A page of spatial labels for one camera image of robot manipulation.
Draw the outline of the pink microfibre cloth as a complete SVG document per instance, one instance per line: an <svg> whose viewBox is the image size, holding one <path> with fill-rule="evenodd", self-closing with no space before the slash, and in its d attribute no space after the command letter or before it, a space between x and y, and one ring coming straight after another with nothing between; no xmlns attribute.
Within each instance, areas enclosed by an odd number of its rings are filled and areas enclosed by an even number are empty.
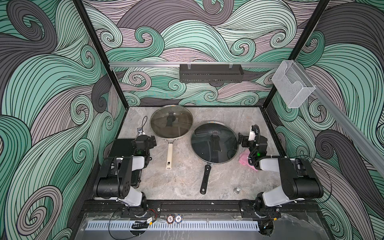
<svg viewBox="0 0 384 240"><path fill-rule="evenodd" d="M248 162L248 157L249 157L250 153L251 152L249 149L246 149L244 152L242 152L239 156L239 163L242 164L243 166L247 166L247 167L251 168L253 171L257 172L258 170L254 166L251 166Z"/></svg>

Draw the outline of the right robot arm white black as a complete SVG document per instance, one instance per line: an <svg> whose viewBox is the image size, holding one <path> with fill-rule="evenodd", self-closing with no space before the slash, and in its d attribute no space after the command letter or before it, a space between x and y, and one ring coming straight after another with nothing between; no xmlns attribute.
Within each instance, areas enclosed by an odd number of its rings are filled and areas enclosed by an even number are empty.
<svg viewBox="0 0 384 240"><path fill-rule="evenodd" d="M239 145L249 149L247 162L255 170L280 174L279 186L258 194L262 207L272 208L323 197L324 189L308 160L299 157L267 156L267 139L255 132L250 132L249 136L239 134Z"/></svg>

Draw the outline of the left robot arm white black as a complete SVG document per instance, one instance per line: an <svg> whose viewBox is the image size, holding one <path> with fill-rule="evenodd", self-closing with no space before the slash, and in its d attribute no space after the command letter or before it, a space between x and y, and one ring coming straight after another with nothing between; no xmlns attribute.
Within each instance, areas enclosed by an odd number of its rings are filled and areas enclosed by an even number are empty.
<svg viewBox="0 0 384 240"><path fill-rule="evenodd" d="M137 190L142 170L150 161L150 150L157 146L155 136L117 139L101 164L94 184L96 200L114 200L127 207L147 209L147 198Z"/></svg>

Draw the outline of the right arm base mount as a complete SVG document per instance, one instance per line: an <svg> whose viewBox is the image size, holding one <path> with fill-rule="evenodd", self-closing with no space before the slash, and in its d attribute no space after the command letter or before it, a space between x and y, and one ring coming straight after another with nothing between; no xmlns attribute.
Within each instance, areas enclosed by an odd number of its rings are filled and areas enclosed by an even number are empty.
<svg viewBox="0 0 384 240"><path fill-rule="evenodd" d="M254 218L261 220L273 220L281 218L281 213L275 207L267 207L263 201L256 199L255 201L240 200L239 202L241 214L243 218Z"/></svg>

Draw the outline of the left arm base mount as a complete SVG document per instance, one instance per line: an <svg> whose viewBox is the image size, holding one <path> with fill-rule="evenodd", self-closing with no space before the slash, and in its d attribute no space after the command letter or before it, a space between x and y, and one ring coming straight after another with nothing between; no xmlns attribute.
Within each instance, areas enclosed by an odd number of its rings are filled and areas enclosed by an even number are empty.
<svg viewBox="0 0 384 240"><path fill-rule="evenodd" d="M161 201L148 200L145 204L141 204L139 207L124 207L122 209L121 217L123 218L149 218L159 217L161 214Z"/></svg>

